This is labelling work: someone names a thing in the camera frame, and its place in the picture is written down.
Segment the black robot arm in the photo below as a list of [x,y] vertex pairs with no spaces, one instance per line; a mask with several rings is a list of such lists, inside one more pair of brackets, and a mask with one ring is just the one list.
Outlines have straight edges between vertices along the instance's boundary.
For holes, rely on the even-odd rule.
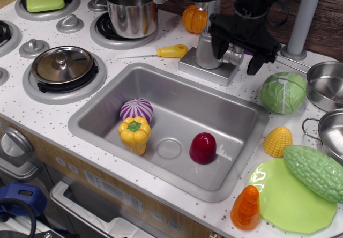
[[273,63],[281,44],[267,30],[268,13],[279,0],[235,0],[234,14],[220,14],[221,0],[191,0],[208,4],[207,26],[196,49],[196,64],[215,69],[222,63],[240,65],[245,51],[252,53],[247,74],[255,75],[265,63]]

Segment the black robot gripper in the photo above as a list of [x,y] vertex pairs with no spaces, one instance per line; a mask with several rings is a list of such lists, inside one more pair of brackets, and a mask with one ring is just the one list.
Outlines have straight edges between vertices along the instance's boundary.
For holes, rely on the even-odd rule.
[[281,44],[266,28],[273,4],[267,3],[265,11],[255,17],[244,15],[238,9],[231,16],[217,13],[210,15],[209,33],[214,57],[221,59],[230,43],[254,52],[248,64],[248,75],[255,75],[264,63],[275,61]]

